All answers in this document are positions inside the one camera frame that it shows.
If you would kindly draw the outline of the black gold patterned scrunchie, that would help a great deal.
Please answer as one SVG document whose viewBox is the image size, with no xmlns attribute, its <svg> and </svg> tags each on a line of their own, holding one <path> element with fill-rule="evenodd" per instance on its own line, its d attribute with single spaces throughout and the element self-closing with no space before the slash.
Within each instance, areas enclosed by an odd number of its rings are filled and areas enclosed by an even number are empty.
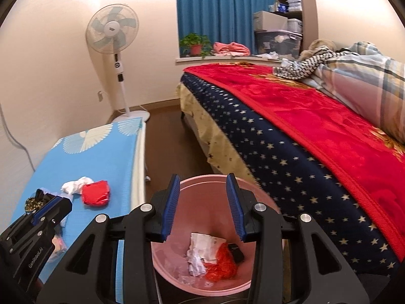
<svg viewBox="0 0 405 304">
<path fill-rule="evenodd" d="M 42 189 L 37 189 L 35 195 L 25 201 L 25 212 L 33 213 L 34 211 L 38 211 L 53 199 L 53 194 L 43 191 Z"/>
</svg>

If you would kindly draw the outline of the white tissue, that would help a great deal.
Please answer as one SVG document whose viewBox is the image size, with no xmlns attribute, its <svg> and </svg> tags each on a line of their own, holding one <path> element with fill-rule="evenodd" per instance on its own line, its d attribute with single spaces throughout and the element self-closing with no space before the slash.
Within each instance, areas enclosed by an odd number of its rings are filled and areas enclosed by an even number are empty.
<svg viewBox="0 0 405 304">
<path fill-rule="evenodd" d="M 85 185 L 90 185 L 92 183 L 94 183 L 94 181 L 91 178 L 83 176 L 77 180 L 71 180 L 64 183 L 60 190 L 68 195 L 81 194 L 82 188 Z"/>
</svg>

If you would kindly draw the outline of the red plastic ball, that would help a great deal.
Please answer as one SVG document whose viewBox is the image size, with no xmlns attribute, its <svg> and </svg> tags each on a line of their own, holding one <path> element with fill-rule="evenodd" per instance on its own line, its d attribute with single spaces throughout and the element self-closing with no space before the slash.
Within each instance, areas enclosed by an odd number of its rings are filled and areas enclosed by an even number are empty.
<svg viewBox="0 0 405 304">
<path fill-rule="evenodd" d="M 87 206 L 105 206 L 110 200 L 110 187 L 106 180 L 86 184 L 82 188 L 82 201 Z"/>
</svg>

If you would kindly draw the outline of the orange red plastic bag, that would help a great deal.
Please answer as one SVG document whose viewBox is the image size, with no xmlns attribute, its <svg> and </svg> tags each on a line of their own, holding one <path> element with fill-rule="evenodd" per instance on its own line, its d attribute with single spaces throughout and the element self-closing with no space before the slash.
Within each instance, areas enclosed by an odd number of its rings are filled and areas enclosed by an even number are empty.
<svg viewBox="0 0 405 304">
<path fill-rule="evenodd" d="M 205 278 L 211 282 L 232 279 L 237 275 L 237 264 L 226 242 L 216 252 L 216 263 L 205 263 L 204 266 Z"/>
</svg>

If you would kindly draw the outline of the pink plastic trash bin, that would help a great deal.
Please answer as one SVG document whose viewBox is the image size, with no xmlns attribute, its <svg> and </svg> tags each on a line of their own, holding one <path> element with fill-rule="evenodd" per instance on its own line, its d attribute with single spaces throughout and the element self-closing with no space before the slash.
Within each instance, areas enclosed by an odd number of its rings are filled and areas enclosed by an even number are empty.
<svg viewBox="0 0 405 304">
<path fill-rule="evenodd" d="M 159 277 L 178 289 L 200 296 L 228 296 L 249 289 L 255 244 L 244 244 L 235 232 L 223 174 L 209 174 L 180 182 L 180 196 L 166 242 L 152 244 L 153 264 Z M 212 283 L 188 272 L 186 252 L 192 233 L 221 237 L 239 246 L 245 260 L 234 278 Z"/>
</svg>

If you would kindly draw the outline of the white green printed paper wrapper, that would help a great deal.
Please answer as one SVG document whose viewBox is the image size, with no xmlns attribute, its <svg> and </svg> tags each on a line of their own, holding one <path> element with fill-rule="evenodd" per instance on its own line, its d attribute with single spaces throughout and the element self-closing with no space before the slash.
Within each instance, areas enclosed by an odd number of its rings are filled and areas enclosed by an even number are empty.
<svg viewBox="0 0 405 304">
<path fill-rule="evenodd" d="M 199 257 L 204 263 L 216 264 L 217 252 L 226 242 L 226 239 L 220 237 L 213 237 L 202 233 L 191 233 L 187 255 Z"/>
</svg>

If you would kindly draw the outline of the white foam bubble sheet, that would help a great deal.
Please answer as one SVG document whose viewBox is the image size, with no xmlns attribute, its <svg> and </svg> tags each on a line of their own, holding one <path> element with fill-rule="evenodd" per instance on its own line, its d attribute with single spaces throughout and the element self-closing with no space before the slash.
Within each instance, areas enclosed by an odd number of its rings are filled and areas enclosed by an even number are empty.
<svg viewBox="0 0 405 304">
<path fill-rule="evenodd" d="M 71 202 L 73 202 L 74 195 L 73 194 L 68 194 L 68 193 L 56 193 L 56 192 L 51 192 L 50 193 L 53 196 L 60 196 L 62 198 L 67 198 Z M 63 240 L 63 228 L 65 228 L 66 223 L 67 223 L 68 216 L 65 216 L 59 225 L 55 228 L 56 234 L 54 235 L 52 239 L 52 243 L 54 244 L 54 251 L 50 255 L 49 261 L 53 262 L 56 261 L 64 252 L 67 251 L 67 245 L 65 244 Z"/>
</svg>

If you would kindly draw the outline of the navy star bed cover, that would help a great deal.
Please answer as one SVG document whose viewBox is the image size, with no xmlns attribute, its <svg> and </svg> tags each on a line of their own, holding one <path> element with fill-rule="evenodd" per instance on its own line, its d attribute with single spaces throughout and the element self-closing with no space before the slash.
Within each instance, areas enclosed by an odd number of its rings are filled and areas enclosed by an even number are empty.
<svg viewBox="0 0 405 304">
<path fill-rule="evenodd" d="M 394 276 L 402 260 L 328 168 L 230 92 L 187 72 L 181 82 L 285 216 L 313 216 L 356 273 Z"/>
</svg>

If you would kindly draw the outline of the red floral blanket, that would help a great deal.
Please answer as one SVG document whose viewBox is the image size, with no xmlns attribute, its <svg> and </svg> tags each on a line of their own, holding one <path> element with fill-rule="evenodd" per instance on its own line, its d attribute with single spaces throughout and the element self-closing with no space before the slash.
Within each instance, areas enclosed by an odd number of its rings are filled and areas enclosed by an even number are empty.
<svg viewBox="0 0 405 304">
<path fill-rule="evenodd" d="M 295 140 L 359 201 L 404 257 L 404 152 L 341 103 L 250 63 L 192 66 L 196 75 L 236 96 Z"/>
</svg>

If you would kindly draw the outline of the beige star bed skirt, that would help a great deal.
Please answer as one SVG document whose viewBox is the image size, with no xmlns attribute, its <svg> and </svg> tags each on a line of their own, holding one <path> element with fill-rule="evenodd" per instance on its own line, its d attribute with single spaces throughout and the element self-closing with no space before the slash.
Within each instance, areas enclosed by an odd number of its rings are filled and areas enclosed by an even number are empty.
<svg viewBox="0 0 405 304">
<path fill-rule="evenodd" d="M 213 118 L 204 110 L 191 91 L 180 82 L 176 88 L 180 110 L 192 129 L 215 174 L 234 173 L 235 176 L 257 185 L 252 173 Z"/>
</svg>

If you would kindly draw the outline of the plaid quilt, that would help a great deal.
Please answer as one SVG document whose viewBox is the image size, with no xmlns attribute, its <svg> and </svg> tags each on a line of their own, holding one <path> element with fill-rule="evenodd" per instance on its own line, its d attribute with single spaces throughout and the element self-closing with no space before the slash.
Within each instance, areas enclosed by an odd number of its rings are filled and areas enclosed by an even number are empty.
<svg viewBox="0 0 405 304">
<path fill-rule="evenodd" d="M 375 45 L 354 43 L 347 55 L 330 58 L 302 82 L 404 143 L 404 63 Z"/>
</svg>

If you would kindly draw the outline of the striped black white garment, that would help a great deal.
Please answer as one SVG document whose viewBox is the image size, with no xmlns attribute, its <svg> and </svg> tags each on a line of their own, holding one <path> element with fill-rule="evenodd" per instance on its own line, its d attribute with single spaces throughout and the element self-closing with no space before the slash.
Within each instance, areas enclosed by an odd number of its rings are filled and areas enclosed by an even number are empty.
<svg viewBox="0 0 405 304">
<path fill-rule="evenodd" d="M 286 61 L 285 64 L 275 67 L 273 75 L 287 80 L 301 80 L 312 75 L 319 65 L 324 64 L 331 58 L 338 58 L 352 54 L 348 49 L 332 51 L 327 47 L 320 47 L 315 54 L 304 61 Z"/>
</svg>

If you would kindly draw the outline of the beige plush toy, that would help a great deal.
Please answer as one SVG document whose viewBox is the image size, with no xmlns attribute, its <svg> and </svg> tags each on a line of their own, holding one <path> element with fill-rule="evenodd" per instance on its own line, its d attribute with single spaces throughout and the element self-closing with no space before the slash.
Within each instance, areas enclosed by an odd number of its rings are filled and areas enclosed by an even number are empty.
<svg viewBox="0 0 405 304">
<path fill-rule="evenodd" d="M 316 50 L 320 47 L 327 47 L 332 51 L 336 51 L 336 44 L 333 41 L 326 39 L 316 39 L 314 40 L 306 50 L 303 50 L 299 55 L 299 61 L 304 61 L 305 59 L 311 58 Z"/>
</svg>

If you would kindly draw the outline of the clear plastic storage bin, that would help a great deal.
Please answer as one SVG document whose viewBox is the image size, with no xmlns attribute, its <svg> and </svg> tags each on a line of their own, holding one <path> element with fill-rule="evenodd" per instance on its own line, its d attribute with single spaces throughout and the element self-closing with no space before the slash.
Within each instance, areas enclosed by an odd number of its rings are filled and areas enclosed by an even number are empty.
<svg viewBox="0 0 405 304">
<path fill-rule="evenodd" d="M 279 58 L 297 59 L 301 50 L 302 34 L 287 30 L 255 32 L 257 52 L 277 53 Z"/>
</svg>

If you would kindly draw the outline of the white standing fan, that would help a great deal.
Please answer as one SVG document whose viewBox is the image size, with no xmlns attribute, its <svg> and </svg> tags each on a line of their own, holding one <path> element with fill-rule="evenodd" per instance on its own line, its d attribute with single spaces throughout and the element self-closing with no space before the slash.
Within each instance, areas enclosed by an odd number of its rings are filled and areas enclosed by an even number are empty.
<svg viewBox="0 0 405 304">
<path fill-rule="evenodd" d="M 131 111 L 126 99 L 121 52 L 136 39 L 138 31 L 137 13 L 125 4 L 104 6 L 91 17 L 87 25 L 85 37 L 90 48 L 97 53 L 113 56 L 113 67 L 124 102 L 124 113 L 116 117 L 115 122 L 135 118 L 147 122 L 150 118 L 150 113 L 144 107 Z"/>
</svg>

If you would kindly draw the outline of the pink folded clothes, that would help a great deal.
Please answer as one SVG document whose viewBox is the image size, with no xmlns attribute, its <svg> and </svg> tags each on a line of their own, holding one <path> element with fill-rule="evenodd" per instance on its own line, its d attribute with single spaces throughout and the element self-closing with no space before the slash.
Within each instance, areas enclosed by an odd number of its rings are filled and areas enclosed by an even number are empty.
<svg viewBox="0 0 405 304">
<path fill-rule="evenodd" d="M 213 54 L 215 56 L 247 57 L 251 55 L 251 51 L 248 47 L 240 43 L 215 42 L 213 44 Z"/>
</svg>

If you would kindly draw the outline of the potted green plant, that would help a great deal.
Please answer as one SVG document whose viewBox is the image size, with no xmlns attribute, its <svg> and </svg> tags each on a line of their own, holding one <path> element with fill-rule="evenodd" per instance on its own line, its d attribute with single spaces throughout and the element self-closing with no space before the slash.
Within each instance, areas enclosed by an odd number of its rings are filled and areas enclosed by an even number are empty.
<svg viewBox="0 0 405 304">
<path fill-rule="evenodd" d="M 211 42 L 207 35 L 189 33 L 179 41 L 180 55 L 189 57 L 205 57 L 211 55 Z"/>
</svg>

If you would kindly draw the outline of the cardboard storage box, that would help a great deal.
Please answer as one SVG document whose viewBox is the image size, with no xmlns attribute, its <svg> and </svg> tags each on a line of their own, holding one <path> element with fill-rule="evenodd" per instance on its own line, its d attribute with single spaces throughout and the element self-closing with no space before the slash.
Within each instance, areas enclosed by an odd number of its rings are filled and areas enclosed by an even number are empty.
<svg viewBox="0 0 405 304">
<path fill-rule="evenodd" d="M 259 11 L 253 14 L 253 29 L 255 32 L 270 32 L 287 30 L 288 19 L 272 12 Z"/>
</svg>

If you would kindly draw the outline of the wooden bookshelf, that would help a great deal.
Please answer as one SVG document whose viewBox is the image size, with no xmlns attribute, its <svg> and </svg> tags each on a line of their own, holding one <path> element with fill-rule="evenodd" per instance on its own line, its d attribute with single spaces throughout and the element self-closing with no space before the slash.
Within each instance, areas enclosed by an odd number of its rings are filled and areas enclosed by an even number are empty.
<svg viewBox="0 0 405 304">
<path fill-rule="evenodd" d="M 288 6 L 287 11 L 276 11 L 277 14 L 302 21 L 301 50 L 308 49 L 310 44 L 319 38 L 316 0 L 276 0 L 276 2 Z"/>
</svg>

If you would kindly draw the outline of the blue window curtain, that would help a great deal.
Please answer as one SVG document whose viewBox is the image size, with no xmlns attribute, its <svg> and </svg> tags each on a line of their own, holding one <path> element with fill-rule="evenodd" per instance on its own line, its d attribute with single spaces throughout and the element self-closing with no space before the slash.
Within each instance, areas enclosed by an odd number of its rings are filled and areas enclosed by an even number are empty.
<svg viewBox="0 0 405 304">
<path fill-rule="evenodd" d="M 240 43 L 256 53 L 253 14 L 275 0 L 176 0 L 178 36 L 206 36 L 211 43 Z"/>
</svg>

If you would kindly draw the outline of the wall power outlet plug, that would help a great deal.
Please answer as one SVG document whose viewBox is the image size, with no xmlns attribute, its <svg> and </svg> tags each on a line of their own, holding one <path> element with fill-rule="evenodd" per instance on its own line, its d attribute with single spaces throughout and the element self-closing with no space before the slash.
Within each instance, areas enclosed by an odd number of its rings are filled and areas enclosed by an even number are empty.
<svg viewBox="0 0 405 304">
<path fill-rule="evenodd" d="M 97 98 L 99 102 L 102 102 L 103 99 L 107 96 L 108 94 L 104 91 L 98 91 L 97 92 Z"/>
</svg>

